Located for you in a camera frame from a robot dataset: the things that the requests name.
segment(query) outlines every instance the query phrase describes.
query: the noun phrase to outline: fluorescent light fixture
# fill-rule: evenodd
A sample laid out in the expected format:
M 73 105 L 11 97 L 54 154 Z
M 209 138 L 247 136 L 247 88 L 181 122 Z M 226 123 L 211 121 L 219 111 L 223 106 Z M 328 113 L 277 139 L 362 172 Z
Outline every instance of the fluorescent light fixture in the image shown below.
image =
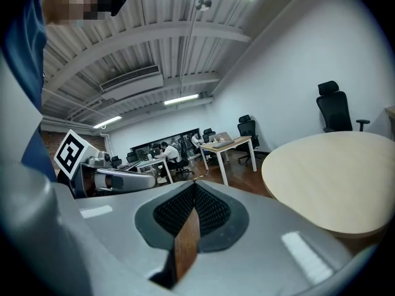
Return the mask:
M 198 97 L 199 97 L 198 94 L 194 94 L 192 96 L 179 97 L 178 99 L 165 101 L 165 105 L 169 105 L 169 104 L 173 104 L 173 103 L 177 103 L 177 102 L 184 102 L 184 101 L 188 101 L 188 100 L 193 100 L 193 99 L 197 99 Z
M 99 128 L 101 126 L 107 125 L 109 123 L 112 123 L 113 121 L 117 121 L 117 120 L 120 120 L 120 119 L 121 119 L 121 116 L 116 116 L 114 118 L 111 118 L 110 120 L 107 120 L 107 121 L 104 121 L 104 122 L 102 122 L 100 124 L 94 125 L 93 128 Z

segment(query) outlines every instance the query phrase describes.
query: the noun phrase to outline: brick wall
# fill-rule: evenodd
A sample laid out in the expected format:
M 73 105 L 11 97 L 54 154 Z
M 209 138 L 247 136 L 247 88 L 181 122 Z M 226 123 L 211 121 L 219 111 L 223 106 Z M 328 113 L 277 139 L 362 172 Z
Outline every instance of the brick wall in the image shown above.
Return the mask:
M 54 157 L 57 149 L 59 148 L 64 136 L 66 133 L 55 133 L 53 131 L 42 131 L 41 137 L 44 140 L 45 146 L 48 149 L 49 156 L 51 157 L 52 165 L 56 170 L 59 169 L 56 162 L 54 161 Z M 93 147 L 99 149 L 100 151 L 106 151 L 106 145 L 104 143 L 104 137 L 101 136 L 89 136 L 89 135 L 80 135 L 83 139 L 88 141 Z

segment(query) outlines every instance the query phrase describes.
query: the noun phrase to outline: ceiling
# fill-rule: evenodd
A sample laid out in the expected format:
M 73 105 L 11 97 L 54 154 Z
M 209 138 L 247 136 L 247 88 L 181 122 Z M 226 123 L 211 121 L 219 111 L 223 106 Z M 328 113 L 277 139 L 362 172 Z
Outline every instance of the ceiling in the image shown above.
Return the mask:
M 195 0 L 127 0 L 116 17 L 106 15 L 81 28 L 48 26 L 44 89 L 54 94 L 43 91 L 44 117 L 89 127 L 117 115 L 132 117 L 140 109 L 164 109 L 163 101 L 180 96 L 200 94 L 202 103 L 208 102 L 204 98 L 290 2 L 270 1 L 212 0 L 212 7 L 200 12 Z M 257 18 L 264 27 L 256 28 Z M 101 84 L 151 65 L 159 66 L 163 87 L 117 101 L 101 97 Z

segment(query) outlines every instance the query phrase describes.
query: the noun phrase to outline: round table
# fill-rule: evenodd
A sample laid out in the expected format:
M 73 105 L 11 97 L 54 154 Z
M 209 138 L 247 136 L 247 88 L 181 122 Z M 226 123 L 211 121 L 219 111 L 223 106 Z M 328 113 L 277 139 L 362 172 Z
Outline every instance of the round table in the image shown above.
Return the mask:
M 368 236 L 394 212 L 395 142 L 358 131 L 309 136 L 271 152 L 262 177 L 274 198 L 317 226 Z

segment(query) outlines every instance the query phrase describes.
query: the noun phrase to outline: air vent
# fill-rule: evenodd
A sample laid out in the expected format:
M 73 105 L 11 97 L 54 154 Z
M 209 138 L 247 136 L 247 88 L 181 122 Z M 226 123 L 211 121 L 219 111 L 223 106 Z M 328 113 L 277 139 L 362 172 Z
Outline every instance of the air vent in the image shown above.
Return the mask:
M 145 75 L 150 75 L 152 73 L 159 73 L 159 67 L 158 66 L 150 66 L 146 68 L 142 68 L 139 70 L 135 70 L 133 72 L 126 73 L 122 76 L 116 77 L 114 79 L 111 79 L 110 81 L 107 81 L 106 83 L 103 83 L 100 85 L 101 89 L 103 91 L 108 91 L 111 87 L 115 85 L 122 85 L 124 82 L 132 79 L 137 79 L 139 77 L 145 76 Z
M 105 100 L 121 100 L 154 88 L 162 87 L 163 76 L 158 66 L 150 66 L 122 75 L 101 85 Z

